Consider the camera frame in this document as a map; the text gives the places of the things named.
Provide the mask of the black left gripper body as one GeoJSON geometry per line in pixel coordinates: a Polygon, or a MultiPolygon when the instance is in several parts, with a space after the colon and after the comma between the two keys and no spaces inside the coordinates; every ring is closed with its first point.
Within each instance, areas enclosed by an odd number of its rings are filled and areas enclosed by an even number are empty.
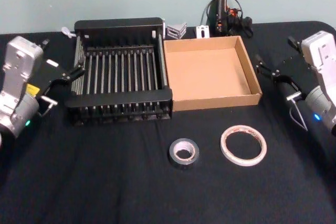
{"type": "Polygon", "coordinates": [[[58,63],[44,59],[29,79],[26,93],[38,99],[57,85],[66,85],[66,71],[58,63]]]}

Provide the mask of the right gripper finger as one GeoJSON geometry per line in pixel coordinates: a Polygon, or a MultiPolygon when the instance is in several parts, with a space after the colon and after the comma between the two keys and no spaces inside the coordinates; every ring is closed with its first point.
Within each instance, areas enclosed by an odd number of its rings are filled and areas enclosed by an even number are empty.
{"type": "Polygon", "coordinates": [[[292,36],[288,37],[288,44],[289,44],[290,47],[292,47],[296,51],[301,51],[302,50],[301,42],[297,41],[292,36]]]}
{"type": "Polygon", "coordinates": [[[268,66],[259,54],[255,54],[255,58],[257,60],[255,66],[256,72],[270,79],[271,81],[277,81],[277,78],[279,76],[279,70],[272,66],[268,66]]]}

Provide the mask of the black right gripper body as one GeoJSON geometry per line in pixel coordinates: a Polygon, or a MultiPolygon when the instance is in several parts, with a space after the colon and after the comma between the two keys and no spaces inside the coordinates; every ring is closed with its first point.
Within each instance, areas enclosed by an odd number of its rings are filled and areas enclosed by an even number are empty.
{"type": "Polygon", "coordinates": [[[315,72],[302,55],[291,56],[275,66],[273,81],[289,84],[302,98],[319,85],[315,72]]]}

